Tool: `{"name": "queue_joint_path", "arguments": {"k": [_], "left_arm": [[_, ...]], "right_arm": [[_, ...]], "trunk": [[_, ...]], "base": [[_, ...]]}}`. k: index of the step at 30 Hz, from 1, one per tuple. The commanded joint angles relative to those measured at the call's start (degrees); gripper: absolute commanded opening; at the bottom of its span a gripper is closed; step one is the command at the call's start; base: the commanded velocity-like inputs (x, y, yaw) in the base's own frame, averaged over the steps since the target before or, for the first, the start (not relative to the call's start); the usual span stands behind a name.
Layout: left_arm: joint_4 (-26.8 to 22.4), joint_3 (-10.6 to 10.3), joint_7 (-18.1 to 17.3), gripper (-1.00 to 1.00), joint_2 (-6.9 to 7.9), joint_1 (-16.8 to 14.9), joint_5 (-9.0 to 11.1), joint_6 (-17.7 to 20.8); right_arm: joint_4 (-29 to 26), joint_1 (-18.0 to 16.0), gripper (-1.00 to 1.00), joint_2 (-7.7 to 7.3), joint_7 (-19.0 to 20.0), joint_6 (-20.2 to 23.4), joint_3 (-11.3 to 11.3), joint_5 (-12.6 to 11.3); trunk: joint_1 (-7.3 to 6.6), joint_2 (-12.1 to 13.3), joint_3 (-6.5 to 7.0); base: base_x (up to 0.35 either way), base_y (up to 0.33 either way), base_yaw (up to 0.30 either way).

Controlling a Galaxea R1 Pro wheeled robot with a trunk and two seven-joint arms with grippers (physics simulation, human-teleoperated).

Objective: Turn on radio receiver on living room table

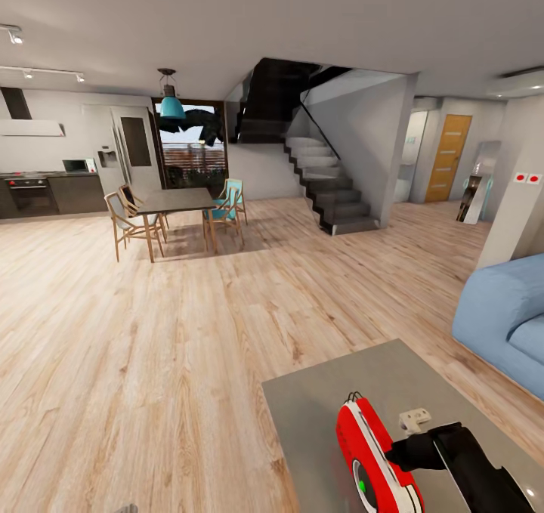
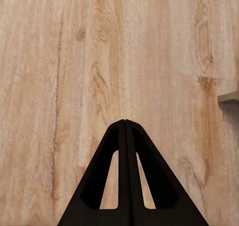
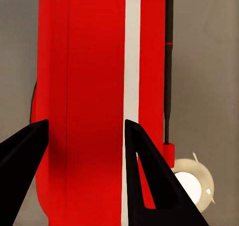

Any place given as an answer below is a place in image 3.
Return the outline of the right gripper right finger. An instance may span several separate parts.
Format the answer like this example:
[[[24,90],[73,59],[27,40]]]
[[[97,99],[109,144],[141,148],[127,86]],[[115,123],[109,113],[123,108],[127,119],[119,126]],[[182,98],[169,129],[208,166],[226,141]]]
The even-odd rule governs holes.
[[[144,128],[125,120],[128,226],[209,226]],[[144,206],[138,153],[156,209]]]

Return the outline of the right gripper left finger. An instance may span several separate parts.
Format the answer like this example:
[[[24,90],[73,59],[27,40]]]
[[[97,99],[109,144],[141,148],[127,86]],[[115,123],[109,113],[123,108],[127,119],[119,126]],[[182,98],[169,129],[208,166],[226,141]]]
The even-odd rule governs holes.
[[[48,141],[49,121],[42,120],[0,143],[0,226],[13,226]]]

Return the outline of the radio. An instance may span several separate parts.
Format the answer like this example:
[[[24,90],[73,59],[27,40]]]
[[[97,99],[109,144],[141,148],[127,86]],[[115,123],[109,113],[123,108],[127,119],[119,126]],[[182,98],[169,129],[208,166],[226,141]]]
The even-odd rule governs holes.
[[[35,175],[49,226],[128,226],[126,119],[144,128],[174,168],[173,4],[39,0],[29,122],[49,121],[48,146]],[[156,209],[136,156],[144,206]]]

